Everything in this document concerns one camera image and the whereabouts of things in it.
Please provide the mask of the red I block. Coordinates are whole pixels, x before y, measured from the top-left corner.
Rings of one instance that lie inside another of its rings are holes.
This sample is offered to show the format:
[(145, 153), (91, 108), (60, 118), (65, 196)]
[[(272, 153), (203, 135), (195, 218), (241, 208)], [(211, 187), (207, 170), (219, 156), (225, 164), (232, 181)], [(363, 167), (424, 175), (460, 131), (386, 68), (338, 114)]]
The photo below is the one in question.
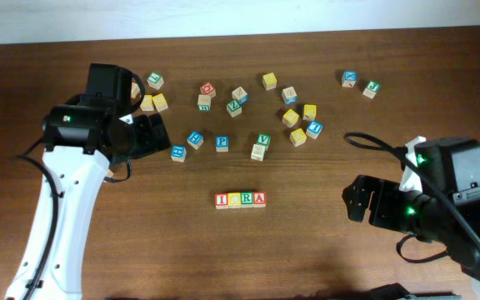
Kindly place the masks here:
[(214, 198), (216, 209), (228, 209), (228, 194), (217, 193)]

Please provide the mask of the yellow C block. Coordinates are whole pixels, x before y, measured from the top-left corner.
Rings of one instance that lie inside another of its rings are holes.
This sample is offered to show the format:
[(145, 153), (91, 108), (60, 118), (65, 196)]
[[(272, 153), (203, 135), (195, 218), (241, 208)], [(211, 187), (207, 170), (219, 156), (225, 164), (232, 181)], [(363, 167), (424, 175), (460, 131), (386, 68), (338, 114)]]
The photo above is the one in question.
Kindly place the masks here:
[(242, 206), (241, 193), (230, 192), (227, 195), (227, 205), (229, 208), (240, 208)]

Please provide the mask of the green R block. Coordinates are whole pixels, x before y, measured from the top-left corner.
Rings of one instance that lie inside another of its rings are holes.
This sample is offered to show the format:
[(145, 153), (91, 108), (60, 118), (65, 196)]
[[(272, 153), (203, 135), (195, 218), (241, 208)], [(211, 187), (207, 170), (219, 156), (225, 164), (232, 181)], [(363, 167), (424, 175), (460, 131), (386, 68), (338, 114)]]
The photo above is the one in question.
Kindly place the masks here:
[(253, 207), (253, 192), (241, 192), (241, 207), (252, 208)]

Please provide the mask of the red A block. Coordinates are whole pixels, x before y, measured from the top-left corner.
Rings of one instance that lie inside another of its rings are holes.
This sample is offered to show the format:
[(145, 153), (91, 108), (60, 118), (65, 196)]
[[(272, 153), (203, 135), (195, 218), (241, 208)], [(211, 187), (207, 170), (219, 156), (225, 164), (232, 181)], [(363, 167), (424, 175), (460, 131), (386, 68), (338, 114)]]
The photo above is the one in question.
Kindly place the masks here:
[(267, 205), (267, 194), (265, 192), (253, 193), (253, 206), (255, 208), (264, 208)]

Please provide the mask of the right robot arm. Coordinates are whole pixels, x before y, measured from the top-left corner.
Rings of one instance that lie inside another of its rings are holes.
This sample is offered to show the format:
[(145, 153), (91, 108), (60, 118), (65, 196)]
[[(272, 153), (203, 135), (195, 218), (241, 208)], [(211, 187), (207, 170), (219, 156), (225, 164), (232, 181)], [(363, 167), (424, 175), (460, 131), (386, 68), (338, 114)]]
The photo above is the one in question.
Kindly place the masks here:
[(392, 154), (401, 163), (400, 181), (359, 175), (342, 192), (354, 222), (403, 233), (406, 239), (438, 242), (480, 291), (480, 143), (467, 137), (415, 137), (392, 147), (377, 137), (348, 132), (357, 148)]

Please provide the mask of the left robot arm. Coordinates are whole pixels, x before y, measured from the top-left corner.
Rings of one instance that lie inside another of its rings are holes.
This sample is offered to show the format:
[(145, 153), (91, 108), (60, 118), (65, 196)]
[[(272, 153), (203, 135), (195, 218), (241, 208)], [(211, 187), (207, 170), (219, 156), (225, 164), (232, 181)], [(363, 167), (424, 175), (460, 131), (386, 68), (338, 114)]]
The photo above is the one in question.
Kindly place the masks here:
[(93, 63), (86, 90), (52, 108), (42, 124), (37, 209), (7, 299), (82, 298), (83, 254), (95, 201), (110, 168), (170, 148), (162, 117), (133, 114), (145, 87), (124, 67)]

